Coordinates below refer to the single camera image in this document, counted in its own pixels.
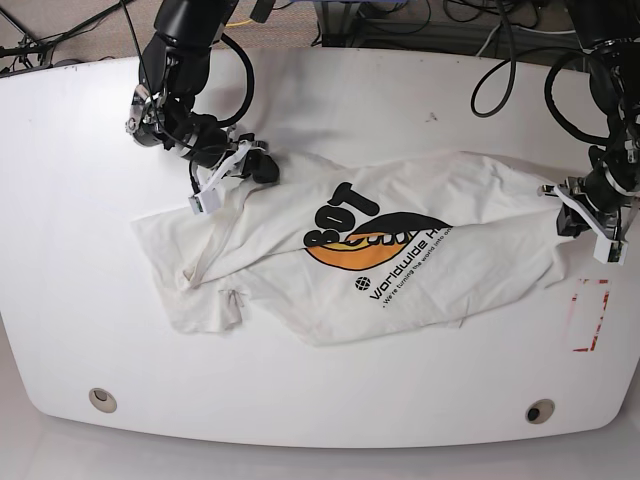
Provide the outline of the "white T-shirt with LeRobot print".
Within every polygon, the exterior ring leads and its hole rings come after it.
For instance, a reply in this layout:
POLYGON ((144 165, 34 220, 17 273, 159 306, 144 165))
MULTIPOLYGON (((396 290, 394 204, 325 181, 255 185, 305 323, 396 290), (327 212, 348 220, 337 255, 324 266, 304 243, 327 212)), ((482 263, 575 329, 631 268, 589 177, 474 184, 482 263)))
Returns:
POLYGON ((137 219, 170 325, 224 334, 260 308, 328 346, 430 327, 564 279, 560 203, 518 160, 454 152, 347 168, 294 153, 215 213, 137 219))

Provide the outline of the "red tape rectangle marker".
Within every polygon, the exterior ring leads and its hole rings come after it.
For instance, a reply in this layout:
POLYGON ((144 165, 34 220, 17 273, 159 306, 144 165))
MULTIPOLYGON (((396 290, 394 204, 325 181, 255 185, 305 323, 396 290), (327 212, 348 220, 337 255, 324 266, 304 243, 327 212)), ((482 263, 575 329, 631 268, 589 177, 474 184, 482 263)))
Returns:
POLYGON ((575 353, 592 352, 604 322, 612 282, 609 279, 579 279, 572 296, 566 340, 575 353))

